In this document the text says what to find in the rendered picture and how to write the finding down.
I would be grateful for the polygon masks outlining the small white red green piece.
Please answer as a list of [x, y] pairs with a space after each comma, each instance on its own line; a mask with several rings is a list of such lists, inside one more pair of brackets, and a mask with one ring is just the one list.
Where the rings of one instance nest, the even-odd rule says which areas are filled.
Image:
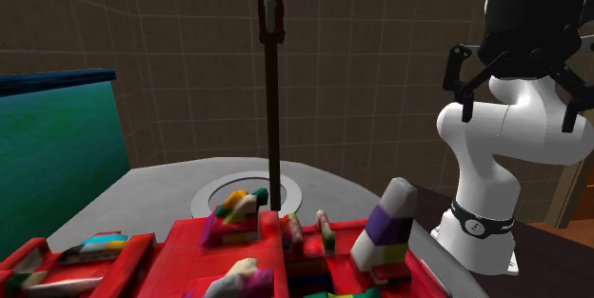
[[336, 246], [335, 232], [331, 229], [327, 213], [322, 209], [316, 212], [316, 227], [321, 232], [324, 254], [334, 255]]

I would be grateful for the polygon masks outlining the tall grey purple white block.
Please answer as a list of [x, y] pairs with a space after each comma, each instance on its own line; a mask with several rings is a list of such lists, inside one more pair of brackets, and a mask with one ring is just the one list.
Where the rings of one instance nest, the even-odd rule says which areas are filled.
[[350, 250], [356, 268], [375, 284], [411, 281], [406, 255], [417, 196], [418, 190], [407, 179], [393, 178]]

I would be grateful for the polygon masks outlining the teal shower curtain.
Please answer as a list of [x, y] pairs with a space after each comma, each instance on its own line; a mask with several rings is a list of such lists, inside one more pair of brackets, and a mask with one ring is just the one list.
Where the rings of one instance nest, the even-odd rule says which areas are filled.
[[0, 75], [0, 262], [130, 169], [114, 69]]

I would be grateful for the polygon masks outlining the dark robot stand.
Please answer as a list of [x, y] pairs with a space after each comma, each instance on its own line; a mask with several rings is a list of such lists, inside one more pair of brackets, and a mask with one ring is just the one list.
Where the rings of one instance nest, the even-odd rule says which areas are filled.
[[516, 222], [517, 276], [474, 279], [489, 298], [594, 298], [594, 248]]

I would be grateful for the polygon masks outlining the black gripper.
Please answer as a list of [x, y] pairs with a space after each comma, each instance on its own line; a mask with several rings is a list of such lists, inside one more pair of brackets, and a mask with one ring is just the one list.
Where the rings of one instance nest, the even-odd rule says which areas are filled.
[[486, 66], [469, 82], [460, 79], [463, 62], [472, 55], [464, 44], [452, 47], [447, 57], [443, 89], [463, 106], [462, 121], [472, 119], [474, 91], [492, 75], [497, 78], [540, 78], [531, 58], [553, 64], [549, 76], [569, 95], [562, 132], [572, 132], [578, 113], [594, 109], [594, 85], [564, 63], [578, 50], [578, 30], [594, 20], [594, 0], [487, 0], [485, 35], [478, 57]]

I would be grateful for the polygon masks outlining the yellow green red multicoloured toy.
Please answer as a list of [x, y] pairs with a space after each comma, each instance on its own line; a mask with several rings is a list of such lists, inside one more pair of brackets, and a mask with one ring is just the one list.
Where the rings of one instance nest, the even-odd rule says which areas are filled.
[[259, 239], [259, 208], [267, 204], [267, 189], [252, 193], [237, 189], [208, 217], [200, 244], [216, 247]]

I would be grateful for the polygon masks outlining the brown wooden door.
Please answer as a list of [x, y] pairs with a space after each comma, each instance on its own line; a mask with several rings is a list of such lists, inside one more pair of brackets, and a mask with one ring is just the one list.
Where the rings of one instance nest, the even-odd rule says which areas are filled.
[[544, 219], [548, 225], [567, 228], [593, 167], [594, 150], [584, 160], [564, 167]]

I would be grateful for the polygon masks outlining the blue yellow black flat piece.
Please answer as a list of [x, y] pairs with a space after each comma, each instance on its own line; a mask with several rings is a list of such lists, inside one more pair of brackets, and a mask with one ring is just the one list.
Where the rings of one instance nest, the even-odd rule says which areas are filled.
[[127, 235], [121, 233], [96, 234], [80, 245], [61, 253], [61, 263], [94, 262], [116, 258], [128, 243]]

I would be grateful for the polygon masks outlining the red compartment tray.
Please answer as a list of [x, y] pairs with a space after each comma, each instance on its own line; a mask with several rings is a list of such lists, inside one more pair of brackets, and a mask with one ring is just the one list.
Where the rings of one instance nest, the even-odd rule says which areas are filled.
[[409, 283], [379, 285], [359, 271], [350, 250], [366, 220], [330, 222], [336, 238], [334, 255], [324, 254], [316, 224], [301, 225], [303, 258], [289, 259], [283, 251], [281, 218], [273, 211], [262, 211], [258, 240], [212, 248], [200, 244], [207, 217], [180, 220], [164, 242], [158, 242], [151, 233], [135, 235], [128, 237], [116, 258], [94, 262], [61, 263], [58, 257], [64, 251], [52, 251], [41, 237], [20, 248], [44, 246], [60, 266], [95, 269], [103, 280], [88, 298], [181, 298], [195, 284], [202, 294], [212, 281], [245, 258], [256, 258], [258, 268], [274, 269], [273, 298], [452, 298], [411, 249], [406, 255], [412, 274]]

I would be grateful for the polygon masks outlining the white magenta toy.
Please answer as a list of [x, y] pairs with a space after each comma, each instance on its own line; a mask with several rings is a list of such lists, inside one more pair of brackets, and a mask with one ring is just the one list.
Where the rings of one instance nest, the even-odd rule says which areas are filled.
[[274, 269], [258, 268], [256, 258], [237, 261], [221, 278], [212, 281], [199, 294], [198, 284], [181, 298], [273, 298]]

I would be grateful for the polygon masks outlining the small red green striped piece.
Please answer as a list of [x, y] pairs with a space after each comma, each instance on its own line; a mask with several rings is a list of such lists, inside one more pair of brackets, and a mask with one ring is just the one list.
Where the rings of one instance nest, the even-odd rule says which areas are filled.
[[280, 219], [283, 251], [289, 259], [302, 259], [304, 255], [304, 234], [295, 213], [288, 213]]

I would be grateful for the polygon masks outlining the white green flat piece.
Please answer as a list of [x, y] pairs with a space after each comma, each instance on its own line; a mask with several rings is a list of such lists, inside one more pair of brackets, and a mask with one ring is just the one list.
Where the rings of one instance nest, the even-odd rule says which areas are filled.
[[44, 246], [20, 248], [0, 263], [0, 298], [88, 298], [103, 276], [60, 266]]

